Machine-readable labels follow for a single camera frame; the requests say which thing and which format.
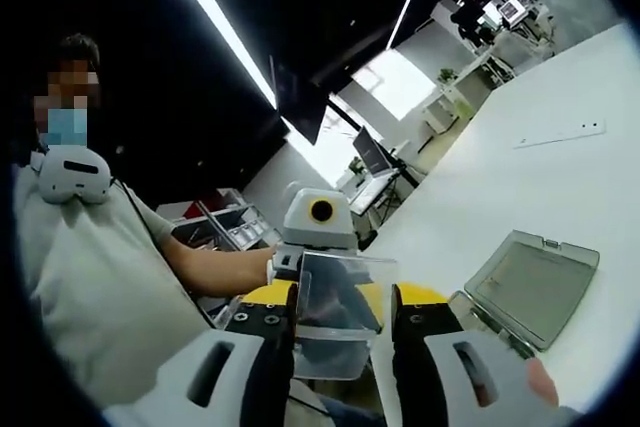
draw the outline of gray transparent lid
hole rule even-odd
[[[514,230],[465,290],[509,330],[546,350],[577,308],[599,260],[594,250]]]
[[[298,282],[294,375],[351,380],[384,328],[393,260],[305,250]]]

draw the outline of white wall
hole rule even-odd
[[[267,222],[282,229],[285,206],[282,194],[293,181],[307,187],[330,189],[329,183],[288,142],[274,155],[242,191],[247,202],[254,204]]]
[[[475,58],[437,22],[430,23],[409,37],[396,50],[434,83],[437,82],[440,69],[460,72]]]
[[[338,97],[382,135],[385,145],[398,145],[405,140],[398,119],[357,82],[351,82],[338,92]]]
[[[451,22],[451,14],[460,8],[453,0],[441,0],[431,11],[431,18],[440,24],[449,34],[451,34],[468,51],[472,50],[471,45],[463,43],[462,37],[458,33],[458,26]]]

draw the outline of white table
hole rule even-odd
[[[623,25],[494,91],[366,255],[449,296],[512,229],[600,252],[575,314],[540,358],[561,403],[585,411],[615,379],[640,325],[640,58]],[[525,132],[605,120],[604,135],[513,146]],[[389,330],[372,360],[389,426],[400,406]]]
[[[444,94],[430,95],[422,107],[422,118],[435,131],[436,134],[444,134],[453,125],[458,114],[452,114],[443,106]]]
[[[484,80],[477,75],[477,71],[483,66],[487,66],[493,71],[488,63],[489,60],[493,60],[498,63],[502,69],[510,72],[515,77],[511,68],[493,55],[502,38],[504,38],[504,33],[501,33],[496,37],[494,45],[488,47],[471,63],[466,65],[465,68],[458,73],[456,80],[444,86],[442,95],[451,102],[451,104],[455,104],[457,100],[461,100],[473,109],[473,114],[475,115],[492,92],[492,89],[489,88],[485,84]],[[494,72],[494,74],[497,79],[500,79],[497,73]]]

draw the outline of computer monitor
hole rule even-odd
[[[315,145],[327,109],[329,94],[302,79],[271,57],[271,77],[280,116],[291,122],[312,145]]]
[[[391,164],[387,160],[387,157],[365,127],[362,127],[360,132],[358,132],[358,135],[353,141],[353,146],[356,148],[367,170],[371,172],[371,175],[375,176],[376,174],[391,169]]]
[[[507,0],[498,11],[511,25],[520,22],[527,16],[527,8],[519,0]]]

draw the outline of potted plant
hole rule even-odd
[[[458,78],[458,74],[453,69],[440,69],[440,75],[438,75],[438,82],[443,85],[447,85]]]
[[[359,177],[364,172],[364,164],[362,163],[362,159],[360,157],[354,157],[351,162],[349,162],[349,170],[355,174],[356,177]]]

